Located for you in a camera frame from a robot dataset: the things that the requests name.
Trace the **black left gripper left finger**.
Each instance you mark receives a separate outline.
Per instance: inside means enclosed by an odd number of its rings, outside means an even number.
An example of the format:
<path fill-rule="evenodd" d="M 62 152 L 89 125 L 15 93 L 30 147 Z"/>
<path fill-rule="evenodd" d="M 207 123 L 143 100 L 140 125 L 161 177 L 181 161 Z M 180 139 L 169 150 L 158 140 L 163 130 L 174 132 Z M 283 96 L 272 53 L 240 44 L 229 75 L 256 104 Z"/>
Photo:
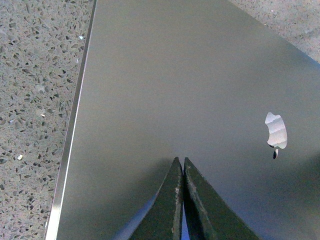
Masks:
<path fill-rule="evenodd" d="M 183 170 L 175 157 L 156 198 L 131 240 L 180 240 L 183 220 Z"/>

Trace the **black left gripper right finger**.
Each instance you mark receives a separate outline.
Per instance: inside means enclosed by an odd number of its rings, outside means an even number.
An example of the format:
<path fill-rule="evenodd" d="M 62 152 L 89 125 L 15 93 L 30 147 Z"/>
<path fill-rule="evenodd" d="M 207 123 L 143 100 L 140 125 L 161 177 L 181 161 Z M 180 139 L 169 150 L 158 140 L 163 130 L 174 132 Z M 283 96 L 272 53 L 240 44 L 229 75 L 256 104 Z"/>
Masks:
<path fill-rule="evenodd" d="M 183 204 L 191 240 L 258 240 L 189 158 L 184 159 Z"/>

